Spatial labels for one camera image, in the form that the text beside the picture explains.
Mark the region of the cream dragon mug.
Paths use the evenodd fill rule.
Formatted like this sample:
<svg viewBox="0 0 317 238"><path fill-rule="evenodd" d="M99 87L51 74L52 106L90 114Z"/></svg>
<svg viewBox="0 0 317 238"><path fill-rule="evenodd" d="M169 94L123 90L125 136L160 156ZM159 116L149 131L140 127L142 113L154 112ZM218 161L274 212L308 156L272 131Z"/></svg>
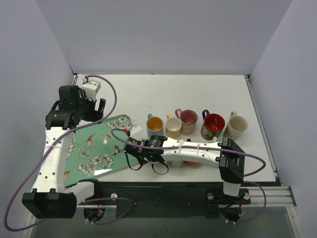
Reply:
<svg viewBox="0 0 317 238"><path fill-rule="evenodd" d="M168 161L167 164L169 167L176 169L176 168L180 168L183 162L182 161Z"/></svg>

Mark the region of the blue floral mug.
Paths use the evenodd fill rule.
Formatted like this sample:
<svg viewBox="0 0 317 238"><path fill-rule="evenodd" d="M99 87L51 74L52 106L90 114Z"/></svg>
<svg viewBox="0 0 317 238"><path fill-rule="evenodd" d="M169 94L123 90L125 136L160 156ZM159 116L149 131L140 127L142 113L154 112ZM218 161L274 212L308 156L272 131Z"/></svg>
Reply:
<svg viewBox="0 0 317 238"><path fill-rule="evenodd" d="M146 128L148 138L153 135L163 136L163 121L161 118L153 116L153 114L147 115Z"/></svg>

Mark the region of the yellow mug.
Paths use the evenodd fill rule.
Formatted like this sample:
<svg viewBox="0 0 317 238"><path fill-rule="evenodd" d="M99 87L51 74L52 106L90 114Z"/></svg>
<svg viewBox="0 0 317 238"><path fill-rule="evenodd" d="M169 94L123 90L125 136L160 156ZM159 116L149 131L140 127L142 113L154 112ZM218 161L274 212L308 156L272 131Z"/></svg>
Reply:
<svg viewBox="0 0 317 238"><path fill-rule="evenodd" d="M168 114L165 124L165 131L167 137L176 138L180 134L180 130L182 127L182 122L180 119L172 117L170 114Z"/></svg>

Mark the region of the orange mug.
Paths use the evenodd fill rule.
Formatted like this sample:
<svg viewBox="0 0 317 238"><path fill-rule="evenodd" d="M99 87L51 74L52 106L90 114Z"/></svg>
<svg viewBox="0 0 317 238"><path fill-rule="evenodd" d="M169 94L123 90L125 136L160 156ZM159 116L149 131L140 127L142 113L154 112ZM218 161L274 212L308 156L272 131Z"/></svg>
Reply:
<svg viewBox="0 0 317 238"><path fill-rule="evenodd" d="M189 165L189 166L199 166L200 163L197 162L191 162L191 161L184 161L185 164Z"/></svg>

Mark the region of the pink mug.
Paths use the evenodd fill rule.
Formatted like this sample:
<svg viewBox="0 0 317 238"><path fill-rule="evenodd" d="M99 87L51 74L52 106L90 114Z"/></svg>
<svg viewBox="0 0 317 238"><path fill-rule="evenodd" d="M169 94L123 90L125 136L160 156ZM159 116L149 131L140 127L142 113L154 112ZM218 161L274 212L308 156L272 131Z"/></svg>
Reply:
<svg viewBox="0 0 317 238"><path fill-rule="evenodd" d="M190 135L194 132L196 122L198 121L198 115L193 110L175 110L176 117L181 121L181 133Z"/></svg>

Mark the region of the black gold-rimmed mug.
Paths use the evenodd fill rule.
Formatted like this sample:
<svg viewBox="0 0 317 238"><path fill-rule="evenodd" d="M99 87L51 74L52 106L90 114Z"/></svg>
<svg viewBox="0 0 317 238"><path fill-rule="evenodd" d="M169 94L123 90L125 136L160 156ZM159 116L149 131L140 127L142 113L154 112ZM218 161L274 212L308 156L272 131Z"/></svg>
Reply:
<svg viewBox="0 0 317 238"><path fill-rule="evenodd" d="M208 110L202 111L203 125L201 136L205 140L212 140L214 137L219 138L225 127L225 120L219 114L211 114Z"/></svg>

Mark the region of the beige bird mug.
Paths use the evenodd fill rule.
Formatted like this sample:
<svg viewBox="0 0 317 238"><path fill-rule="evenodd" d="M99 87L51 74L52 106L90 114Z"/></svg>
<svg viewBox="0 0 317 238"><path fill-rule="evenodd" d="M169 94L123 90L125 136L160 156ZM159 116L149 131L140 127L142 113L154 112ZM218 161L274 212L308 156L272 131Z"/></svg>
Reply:
<svg viewBox="0 0 317 238"><path fill-rule="evenodd" d="M248 129L247 120L236 112L231 112L228 123L224 129L223 137L233 138L241 136Z"/></svg>

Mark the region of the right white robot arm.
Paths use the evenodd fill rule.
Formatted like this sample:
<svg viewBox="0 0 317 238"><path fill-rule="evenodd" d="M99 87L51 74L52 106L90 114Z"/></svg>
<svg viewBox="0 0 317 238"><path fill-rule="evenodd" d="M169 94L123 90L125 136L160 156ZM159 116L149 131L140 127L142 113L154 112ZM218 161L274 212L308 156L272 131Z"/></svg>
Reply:
<svg viewBox="0 0 317 238"><path fill-rule="evenodd" d="M194 162L219 169L223 181L221 197L227 203L239 197L244 181L245 153L231 139L224 139L212 146L210 143L194 143L166 136L152 136L137 140L129 137L124 152L135 157L142 166L155 163L167 166L169 162Z"/></svg>

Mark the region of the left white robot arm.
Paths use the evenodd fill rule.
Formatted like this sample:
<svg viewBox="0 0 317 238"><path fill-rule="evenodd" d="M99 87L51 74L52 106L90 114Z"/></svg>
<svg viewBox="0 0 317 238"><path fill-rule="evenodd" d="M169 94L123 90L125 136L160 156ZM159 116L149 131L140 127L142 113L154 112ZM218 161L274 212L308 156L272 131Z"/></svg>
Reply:
<svg viewBox="0 0 317 238"><path fill-rule="evenodd" d="M61 86L57 100L46 116L46 147L31 192L24 193L22 204L37 219L72 218L77 205L87 200L97 204L103 197L95 179L83 179L73 187L64 186L66 157L74 129L80 121L100 122L106 101L101 99L96 109L96 97L101 85L89 82L82 86Z"/></svg>

